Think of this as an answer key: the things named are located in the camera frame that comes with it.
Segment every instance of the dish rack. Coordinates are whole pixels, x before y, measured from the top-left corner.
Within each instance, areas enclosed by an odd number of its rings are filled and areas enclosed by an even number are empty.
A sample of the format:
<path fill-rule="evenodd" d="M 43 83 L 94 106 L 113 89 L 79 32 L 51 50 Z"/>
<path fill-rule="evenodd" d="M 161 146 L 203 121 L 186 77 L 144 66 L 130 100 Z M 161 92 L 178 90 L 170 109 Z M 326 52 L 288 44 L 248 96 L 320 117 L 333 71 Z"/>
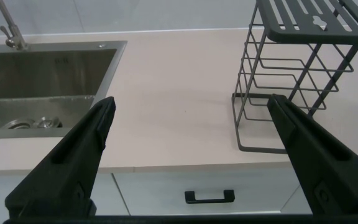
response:
<path fill-rule="evenodd" d="M 258 11 L 262 23 L 255 23 Z M 253 33 L 255 27 L 264 28 L 263 31 L 258 30 L 262 32 L 259 41 Z M 310 51 L 307 60 L 296 56 L 287 57 L 291 50 L 286 51 L 286 46 L 293 47 L 294 45 L 303 46 L 303 50 Z M 284 47 L 282 54 L 286 57 L 263 56 L 263 49 L 272 46 Z M 337 67 L 328 67 L 327 59 L 319 54 L 324 46 L 330 46 L 336 52 L 337 60 L 339 59 Z M 346 53 L 342 50 L 342 46 L 347 46 Z M 354 71 L 351 60 L 357 51 L 358 7 L 353 1 L 257 0 L 244 43 L 236 89 L 231 99 L 239 149 L 245 152 L 286 154 L 284 149 L 242 145 L 239 128 L 247 125 L 246 122 L 240 123 L 243 117 L 248 121 L 272 121 L 267 118 L 253 118 L 247 115 L 246 108 L 267 106 L 267 101 L 261 103 L 260 99 L 266 100 L 272 93 L 282 94 L 285 91 L 288 99 L 309 116 L 313 116 L 318 110 L 325 110 L 327 106 L 324 99 L 328 93 L 339 91 L 336 83 L 341 75 Z M 292 67 L 286 64 L 297 64 L 297 66 Z M 325 80 L 324 85 L 317 85 L 316 79 L 319 78 L 321 81 L 322 76 Z M 291 79 L 293 85 L 280 85 L 281 82 L 274 82 L 274 85 L 263 84 L 263 82 L 272 84 L 273 79 Z M 305 80 L 308 80 L 307 86 L 304 86 Z M 316 95 L 313 103 L 307 102 L 306 93 Z M 239 109 L 236 109 L 235 104 L 238 99 L 241 105 Z"/>

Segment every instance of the black drawer handle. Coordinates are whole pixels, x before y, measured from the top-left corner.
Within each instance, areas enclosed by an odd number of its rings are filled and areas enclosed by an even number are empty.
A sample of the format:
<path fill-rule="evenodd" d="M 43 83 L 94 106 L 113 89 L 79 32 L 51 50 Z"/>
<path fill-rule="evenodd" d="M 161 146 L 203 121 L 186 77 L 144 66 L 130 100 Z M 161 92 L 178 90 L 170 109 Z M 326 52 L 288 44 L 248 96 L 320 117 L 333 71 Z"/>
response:
<path fill-rule="evenodd" d="M 185 192 L 186 203 L 195 204 L 195 203 L 231 203 L 234 201 L 234 190 L 223 190 L 224 199 L 206 199 L 206 200 L 196 200 L 196 194 L 194 191 Z"/>

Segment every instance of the stainless steel sink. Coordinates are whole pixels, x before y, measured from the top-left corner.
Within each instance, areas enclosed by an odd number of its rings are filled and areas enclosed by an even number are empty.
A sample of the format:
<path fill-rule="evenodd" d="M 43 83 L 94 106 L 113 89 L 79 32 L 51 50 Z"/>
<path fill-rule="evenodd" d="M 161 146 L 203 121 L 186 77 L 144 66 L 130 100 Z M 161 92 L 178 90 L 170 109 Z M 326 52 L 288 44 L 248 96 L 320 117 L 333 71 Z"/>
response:
<path fill-rule="evenodd" d="M 0 45 L 0 138 L 66 135 L 106 96 L 125 44 Z"/>

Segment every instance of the countertop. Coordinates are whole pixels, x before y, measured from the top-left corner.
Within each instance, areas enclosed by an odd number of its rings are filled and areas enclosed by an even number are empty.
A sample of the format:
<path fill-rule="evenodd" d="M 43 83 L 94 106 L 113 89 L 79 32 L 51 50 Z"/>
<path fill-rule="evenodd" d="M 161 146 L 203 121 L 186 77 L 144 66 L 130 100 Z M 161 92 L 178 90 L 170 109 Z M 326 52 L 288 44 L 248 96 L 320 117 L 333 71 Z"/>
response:
<path fill-rule="evenodd" d="M 231 94 L 247 30 L 188 30 L 26 36 L 31 43 L 127 40 L 109 87 L 117 110 L 100 172 L 290 166 L 287 155 L 238 150 Z M 296 45 L 283 52 L 300 53 Z M 321 52 L 334 63 L 332 50 Z M 358 55 L 314 118 L 358 154 Z M 244 145 L 282 147 L 271 127 Z M 61 138 L 0 139 L 0 174 L 27 173 Z"/>

